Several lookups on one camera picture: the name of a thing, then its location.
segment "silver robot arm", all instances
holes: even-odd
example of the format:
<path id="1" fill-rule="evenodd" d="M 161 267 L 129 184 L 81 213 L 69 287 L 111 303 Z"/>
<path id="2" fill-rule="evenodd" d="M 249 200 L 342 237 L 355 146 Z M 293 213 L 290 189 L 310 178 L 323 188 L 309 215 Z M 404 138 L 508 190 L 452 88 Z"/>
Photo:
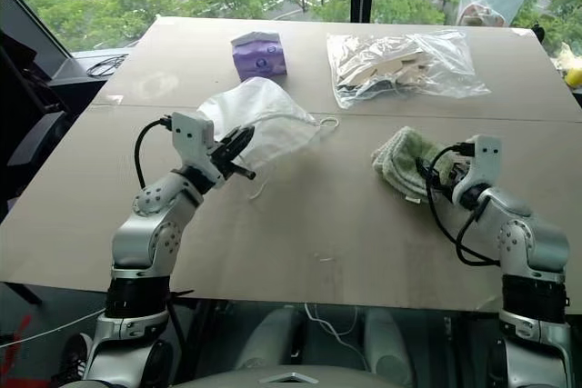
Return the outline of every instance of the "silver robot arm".
<path id="1" fill-rule="evenodd" d="M 173 113 L 161 121 L 172 131 L 182 167 L 142 189 L 115 233 L 105 312 L 97 319 L 84 380 L 126 388 L 167 385 L 172 351 L 158 338 L 168 322 L 169 280 L 182 233 L 211 188 L 233 173 L 255 177 L 232 163 L 250 142 L 252 127 L 215 142 L 212 121 L 200 113 Z"/>
<path id="2" fill-rule="evenodd" d="M 479 211 L 478 230 L 493 243 L 503 274 L 504 338 L 490 351 L 489 383 L 495 387 L 574 388 L 565 234 L 545 222 L 521 200 L 494 187 L 499 175 L 501 143 L 477 135 L 468 150 L 468 171 L 454 170 L 451 201 Z"/>

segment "plastic bag on window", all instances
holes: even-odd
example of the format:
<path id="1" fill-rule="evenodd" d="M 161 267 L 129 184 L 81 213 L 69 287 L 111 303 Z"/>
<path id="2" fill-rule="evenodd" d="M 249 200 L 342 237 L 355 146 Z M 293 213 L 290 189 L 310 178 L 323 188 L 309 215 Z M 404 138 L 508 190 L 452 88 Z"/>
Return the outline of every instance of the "plastic bag on window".
<path id="1" fill-rule="evenodd" d="M 384 92 L 462 98 L 489 90 L 477 78 L 465 34 L 328 35 L 334 96 L 341 108 Z"/>
<path id="2" fill-rule="evenodd" d="M 459 0 L 457 25 L 508 27 L 525 0 Z"/>
<path id="3" fill-rule="evenodd" d="M 239 155 L 239 163 L 251 170 L 308 145 L 325 122 L 316 120 L 275 82 L 252 77 L 241 85 L 205 100 L 198 111 L 215 125 L 219 140 L 238 126 L 253 125 L 255 134 Z M 331 127 L 337 126 L 333 119 Z"/>

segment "tissue box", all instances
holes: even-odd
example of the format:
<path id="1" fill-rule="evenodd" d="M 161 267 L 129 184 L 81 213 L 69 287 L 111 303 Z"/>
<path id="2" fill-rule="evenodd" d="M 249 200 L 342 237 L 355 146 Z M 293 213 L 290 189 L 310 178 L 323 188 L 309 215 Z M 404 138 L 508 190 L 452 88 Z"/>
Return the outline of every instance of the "tissue box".
<path id="1" fill-rule="evenodd" d="M 251 32 L 231 41 L 241 81 L 249 77 L 286 75 L 281 39 L 276 32 Z"/>

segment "folded towel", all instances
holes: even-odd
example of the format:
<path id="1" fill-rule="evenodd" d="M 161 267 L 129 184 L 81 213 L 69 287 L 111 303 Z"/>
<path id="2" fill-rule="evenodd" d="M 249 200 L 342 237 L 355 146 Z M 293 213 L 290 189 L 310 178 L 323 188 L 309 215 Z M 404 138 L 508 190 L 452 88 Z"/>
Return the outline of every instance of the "folded towel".
<path id="1" fill-rule="evenodd" d="M 442 149 L 440 144 L 405 126 L 372 154 L 372 166 L 404 196 L 427 202 L 425 179 L 416 170 L 416 159 L 431 162 Z M 443 155 L 436 163 L 442 183 L 447 180 L 453 163 L 450 154 Z"/>

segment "white face mask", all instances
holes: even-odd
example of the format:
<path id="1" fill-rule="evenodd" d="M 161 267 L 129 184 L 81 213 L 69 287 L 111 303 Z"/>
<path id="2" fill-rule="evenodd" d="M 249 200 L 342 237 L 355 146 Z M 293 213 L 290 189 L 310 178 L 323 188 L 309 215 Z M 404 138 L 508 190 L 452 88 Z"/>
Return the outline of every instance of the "white face mask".
<path id="1" fill-rule="evenodd" d="M 216 140 L 238 126 L 255 127 L 253 139 L 240 155 L 251 170 L 306 146 L 321 128 L 283 88 L 263 77 L 252 77 L 210 97 L 198 111 L 214 122 Z"/>

